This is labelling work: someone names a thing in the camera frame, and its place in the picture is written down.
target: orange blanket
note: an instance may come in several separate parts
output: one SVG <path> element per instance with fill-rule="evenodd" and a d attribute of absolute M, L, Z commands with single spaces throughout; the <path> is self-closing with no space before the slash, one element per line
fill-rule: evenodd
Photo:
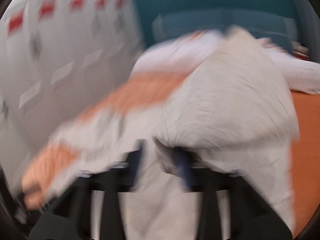
<path fill-rule="evenodd" d="M 113 108 L 126 114 L 134 108 L 143 108 L 165 102 L 178 88 L 187 74 L 141 73 L 111 93 L 97 105 L 80 115 L 87 122 L 104 108 Z M 297 111 L 301 141 L 292 146 L 292 179 L 296 230 L 294 236 L 306 226 L 320 203 L 320 96 L 292 93 Z M 78 152 L 65 145 L 47 145 L 35 158 L 23 176 L 25 192 L 38 185 L 40 189 L 25 198 L 29 209 L 42 205 L 46 190 L 56 174 L 77 159 Z"/>

